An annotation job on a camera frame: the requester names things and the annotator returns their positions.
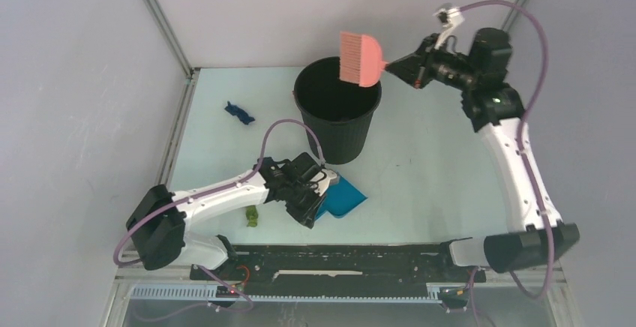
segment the table surface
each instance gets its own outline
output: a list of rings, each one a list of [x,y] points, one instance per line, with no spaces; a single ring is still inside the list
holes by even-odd
[[[301,119],[292,90],[301,67],[202,69],[175,162],[171,191],[210,185],[256,163],[266,129]],[[256,121],[243,125],[227,101]],[[266,156],[309,152],[305,132],[278,126]],[[313,229],[296,223],[281,202],[258,207],[258,227],[243,208],[194,231],[233,244],[404,244],[444,242],[506,232],[502,189],[491,156],[461,110],[459,91],[437,82],[417,91],[385,73],[382,101],[360,156],[332,166],[368,199],[344,218],[324,214]]]

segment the green object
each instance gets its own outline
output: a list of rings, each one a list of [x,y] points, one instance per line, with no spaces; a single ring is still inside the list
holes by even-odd
[[[245,209],[245,217],[247,217],[247,226],[248,227],[256,227],[258,226],[258,211],[255,205],[249,205]]]

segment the trash bin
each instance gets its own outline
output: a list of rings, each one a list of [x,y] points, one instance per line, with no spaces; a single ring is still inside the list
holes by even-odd
[[[294,85],[302,120],[318,137],[328,164],[346,164],[360,155],[382,94],[380,82],[362,88],[340,81],[339,74],[340,58],[323,58],[303,69]],[[309,133],[307,139],[317,156]]]

